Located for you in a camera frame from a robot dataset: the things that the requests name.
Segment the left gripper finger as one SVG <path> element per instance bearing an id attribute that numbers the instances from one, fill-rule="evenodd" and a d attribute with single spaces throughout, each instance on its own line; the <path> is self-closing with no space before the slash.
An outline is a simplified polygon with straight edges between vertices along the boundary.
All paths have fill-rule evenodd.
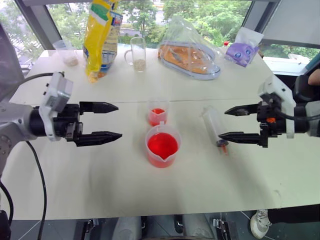
<path id="1" fill-rule="evenodd" d="M 99 146 L 110 142 L 114 142 L 121 138 L 121 133 L 110 131 L 96 131 L 91 134 L 80 134 L 74 139 L 77 147 Z"/>
<path id="2" fill-rule="evenodd" d="M 83 113 L 107 114 L 118 110 L 117 106 L 107 102 L 81 101 L 79 103 L 80 115 Z"/>

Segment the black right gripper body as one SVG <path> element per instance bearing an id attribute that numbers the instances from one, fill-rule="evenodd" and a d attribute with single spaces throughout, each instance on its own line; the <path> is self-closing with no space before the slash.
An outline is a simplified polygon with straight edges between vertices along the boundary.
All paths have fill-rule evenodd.
<path id="1" fill-rule="evenodd" d="M 267 148 L 269 138 L 277 138 L 286 132 L 286 120 L 279 115 L 281 111 L 281 98 L 275 93 L 262 96 L 257 107 L 257 121 L 260 127 L 258 145 Z"/>

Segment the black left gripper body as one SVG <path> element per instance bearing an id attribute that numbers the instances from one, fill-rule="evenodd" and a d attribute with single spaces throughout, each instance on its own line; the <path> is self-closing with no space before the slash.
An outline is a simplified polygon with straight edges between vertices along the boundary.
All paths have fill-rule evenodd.
<path id="1" fill-rule="evenodd" d="M 84 113 L 83 104 L 67 104 L 62 112 L 53 118 L 54 133 L 68 142 L 80 143 L 83 123 L 80 115 Z"/>

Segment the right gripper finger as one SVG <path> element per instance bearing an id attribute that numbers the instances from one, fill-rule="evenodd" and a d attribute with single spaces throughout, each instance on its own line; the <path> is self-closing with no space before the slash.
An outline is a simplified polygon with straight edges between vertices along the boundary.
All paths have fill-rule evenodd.
<path id="1" fill-rule="evenodd" d="M 226 132 L 218 135 L 221 139 L 238 144 L 260 145 L 261 136 L 258 133 L 244 133 L 241 131 Z"/>
<path id="2" fill-rule="evenodd" d="M 246 104 L 234 106 L 224 112 L 225 115 L 232 116 L 248 116 L 251 114 L 256 114 L 258 111 L 258 104 Z"/>

